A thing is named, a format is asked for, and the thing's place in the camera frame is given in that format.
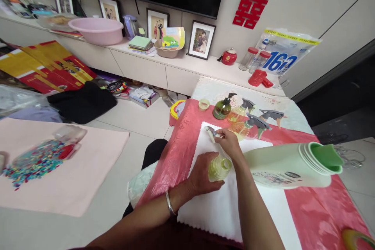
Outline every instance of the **pink plastic basin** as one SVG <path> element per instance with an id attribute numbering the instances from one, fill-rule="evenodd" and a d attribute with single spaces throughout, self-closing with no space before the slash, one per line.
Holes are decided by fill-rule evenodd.
<path id="1" fill-rule="evenodd" d="M 121 42 L 124 25 L 116 20 L 105 18 L 78 18 L 68 22 L 79 31 L 87 42 L 96 45 L 113 45 Z"/>

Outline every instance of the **hand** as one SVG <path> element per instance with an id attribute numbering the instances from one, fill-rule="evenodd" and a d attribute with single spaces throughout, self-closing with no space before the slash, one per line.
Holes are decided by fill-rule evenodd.
<path id="1" fill-rule="evenodd" d="M 243 157 L 236 134 L 228 129 L 219 129 L 216 132 L 224 136 L 222 138 L 215 137 L 215 142 L 221 145 L 223 150 L 232 158 L 233 161 L 239 160 L 239 158 Z"/>
<path id="2" fill-rule="evenodd" d="M 210 182 L 208 180 L 208 167 L 211 161 L 218 155 L 218 152 L 206 152 L 205 154 L 198 155 L 193 170 L 186 180 L 192 197 L 217 191 L 225 184 L 224 181 Z"/>

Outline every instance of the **black pants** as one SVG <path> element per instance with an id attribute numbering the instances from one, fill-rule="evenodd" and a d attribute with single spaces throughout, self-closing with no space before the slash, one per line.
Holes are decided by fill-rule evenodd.
<path id="1" fill-rule="evenodd" d="M 165 139 L 157 139 L 148 145 L 148 147 L 146 148 L 145 157 L 143 158 L 141 170 L 149 167 L 152 163 L 155 163 L 160 159 L 161 153 L 163 152 L 167 143 L 168 142 Z M 129 203 L 122 217 L 129 215 L 131 212 L 133 212 L 133 207 Z"/>

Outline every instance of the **picture frame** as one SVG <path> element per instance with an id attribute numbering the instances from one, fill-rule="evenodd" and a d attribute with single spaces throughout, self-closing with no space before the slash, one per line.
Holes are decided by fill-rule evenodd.
<path id="1" fill-rule="evenodd" d="M 69 13 L 75 14 L 77 12 L 76 0 L 55 0 L 56 9 L 59 14 Z"/>
<path id="2" fill-rule="evenodd" d="M 208 60 L 216 25 L 193 20 L 187 54 Z"/>
<path id="3" fill-rule="evenodd" d="M 147 37 L 155 43 L 157 39 L 161 39 L 161 29 L 169 26 L 169 13 L 147 8 L 146 14 Z"/>
<path id="4" fill-rule="evenodd" d="M 102 17 L 123 23 L 120 2 L 118 0 L 98 0 Z"/>

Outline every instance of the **bangle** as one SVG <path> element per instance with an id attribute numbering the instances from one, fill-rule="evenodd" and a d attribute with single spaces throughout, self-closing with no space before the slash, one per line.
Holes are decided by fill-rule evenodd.
<path id="1" fill-rule="evenodd" d="M 172 205 L 171 205 L 171 201 L 169 200 L 168 190 L 167 190 L 167 192 L 165 193 L 165 196 L 166 196 L 166 198 L 167 198 L 168 209 L 169 209 L 169 213 L 171 213 L 171 217 L 176 216 L 176 214 L 173 212 Z"/>

